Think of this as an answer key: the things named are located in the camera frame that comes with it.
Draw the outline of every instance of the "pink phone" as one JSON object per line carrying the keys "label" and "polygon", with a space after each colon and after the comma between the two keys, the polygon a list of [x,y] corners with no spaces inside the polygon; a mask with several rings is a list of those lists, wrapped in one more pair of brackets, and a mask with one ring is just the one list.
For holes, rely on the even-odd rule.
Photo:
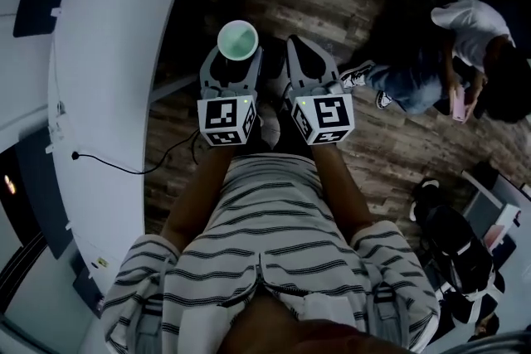
{"label": "pink phone", "polygon": [[463,122],[465,121],[465,118],[465,89],[460,85],[455,91],[453,119],[455,121]]}

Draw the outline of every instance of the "shoe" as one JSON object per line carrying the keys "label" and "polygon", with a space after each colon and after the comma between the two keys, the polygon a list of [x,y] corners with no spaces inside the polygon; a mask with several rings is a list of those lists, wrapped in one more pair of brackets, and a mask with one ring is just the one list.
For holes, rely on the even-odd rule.
{"label": "shoe", "polygon": [[[435,186],[439,187],[439,182],[437,180],[426,180],[421,184],[421,187],[426,186]],[[417,206],[417,201],[413,201],[412,206],[409,209],[409,220],[411,221],[417,221],[417,217],[415,216],[415,207]]]}
{"label": "shoe", "polygon": [[373,61],[365,61],[356,68],[351,68],[342,72],[339,78],[343,82],[345,89],[356,87],[358,85],[365,85],[365,75],[375,66]]}
{"label": "shoe", "polygon": [[392,97],[388,96],[383,90],[376,95],[376,106],[378,109],[384,109],[392,104]]}

